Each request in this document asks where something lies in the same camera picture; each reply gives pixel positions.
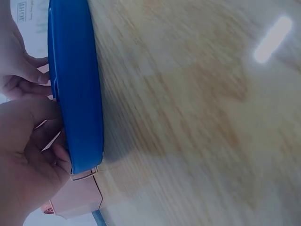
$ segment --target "hand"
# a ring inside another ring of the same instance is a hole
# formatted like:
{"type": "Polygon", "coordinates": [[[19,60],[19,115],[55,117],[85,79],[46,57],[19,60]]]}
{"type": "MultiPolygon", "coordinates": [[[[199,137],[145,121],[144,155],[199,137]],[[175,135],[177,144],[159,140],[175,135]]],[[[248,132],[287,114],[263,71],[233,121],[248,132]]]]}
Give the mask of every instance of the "hand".
{"type": "Polygon", "coordinates": [[[1,225],[22,225],[70,178],[71,162],[61,135],[42,151],[62,127],[57,103],[47,98],[0,105],[1,225]]]}
{"type": "Polygon", "coordinates": [[[51,95],[49,74],[37,68],[48,63],[27,54],[22,35],[11,15],[0,21],[0,93],[9,99],[51,95]]]}

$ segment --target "wooden table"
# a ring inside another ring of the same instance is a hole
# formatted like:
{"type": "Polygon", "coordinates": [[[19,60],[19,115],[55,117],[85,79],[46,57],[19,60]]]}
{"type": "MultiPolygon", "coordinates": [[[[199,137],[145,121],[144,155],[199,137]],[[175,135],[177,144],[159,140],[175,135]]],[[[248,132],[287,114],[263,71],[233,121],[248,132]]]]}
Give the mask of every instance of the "wooden table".
{"type": "Polygon", "coordinates": [[[301,225],[300,0],[89,3],[107,225],[301,225]]]}

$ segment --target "blue rim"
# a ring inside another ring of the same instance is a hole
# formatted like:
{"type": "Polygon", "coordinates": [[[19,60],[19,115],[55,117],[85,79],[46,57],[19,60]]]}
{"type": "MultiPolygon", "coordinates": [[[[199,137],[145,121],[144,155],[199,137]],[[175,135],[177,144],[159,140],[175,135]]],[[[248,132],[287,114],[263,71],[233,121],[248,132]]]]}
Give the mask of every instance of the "blue rim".
{"type": "Polygon", "coordinates": [[[53,96],[60,104],[72,173],[103,158],[103,114],[94,31],[87,0],[51,0],[48,58],[53,96]]]}

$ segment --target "fingernail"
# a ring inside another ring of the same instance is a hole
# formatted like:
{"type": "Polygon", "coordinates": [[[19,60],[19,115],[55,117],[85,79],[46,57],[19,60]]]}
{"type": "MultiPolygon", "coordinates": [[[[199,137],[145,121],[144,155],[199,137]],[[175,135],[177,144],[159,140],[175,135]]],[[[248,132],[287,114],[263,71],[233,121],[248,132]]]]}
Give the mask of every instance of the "fingernail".
{"type": "Polygon", "coordinates": [[[48,83],[48,76],[47,75],[41,75],[38,79],[39,84],[47,84],[48,83]]]}

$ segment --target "blue plastic container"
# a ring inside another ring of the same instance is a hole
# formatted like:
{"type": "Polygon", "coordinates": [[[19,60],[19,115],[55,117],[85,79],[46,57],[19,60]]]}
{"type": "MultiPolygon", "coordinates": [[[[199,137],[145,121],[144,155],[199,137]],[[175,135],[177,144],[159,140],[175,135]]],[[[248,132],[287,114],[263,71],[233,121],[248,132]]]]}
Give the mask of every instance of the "blue plastic container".
{"type": "Polygon", "coordinates": [[[87,0],[51,0],[48,57],[53,96],[61,107],[72,173],[103,158],[103,114],[94,32],[87,0]]]}

